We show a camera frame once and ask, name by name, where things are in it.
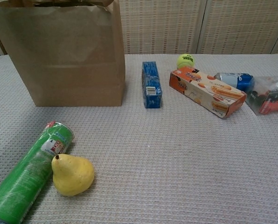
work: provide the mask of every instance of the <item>barcode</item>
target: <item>barcode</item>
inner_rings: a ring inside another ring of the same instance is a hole
[[[147,94],[147,95],[157,95],[157,93],[156,93],[156,87],[147,86],[147,87],[146,87],[146,94]]]

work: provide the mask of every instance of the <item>table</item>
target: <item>table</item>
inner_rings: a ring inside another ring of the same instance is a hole
[[[278,55],[194,55],[196,68],[278,76]],[[46,123],[75,133],[69,153],[95,166],[75,197],[52,180],[24,223],[278,223],[278,113],[244,104],[227,119],[168,85],[177,55],[126,55],[121,107],[36,107],[8,56],[0,56],[0,183]],[[145,109],[142,61],[156,61],[163,107]]]

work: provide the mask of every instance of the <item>orange cookie box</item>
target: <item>orange cookie box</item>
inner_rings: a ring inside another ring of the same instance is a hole
[[[220,118],[238,110],[246,99],[243,91],[190,67],[171,72],[169,85]]]

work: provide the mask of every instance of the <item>blue can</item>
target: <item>blue can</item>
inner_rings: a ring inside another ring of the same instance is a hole
[[[244,92],[254,86],[253,76],[248,73],[217,73],[215,78]]]

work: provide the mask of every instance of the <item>chips can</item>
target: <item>chips can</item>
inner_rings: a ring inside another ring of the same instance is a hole
[[[65,125],[50,122],[0,185],[0,224],[19,224],[52,174],[55,155],[65,153],[74,139]]]

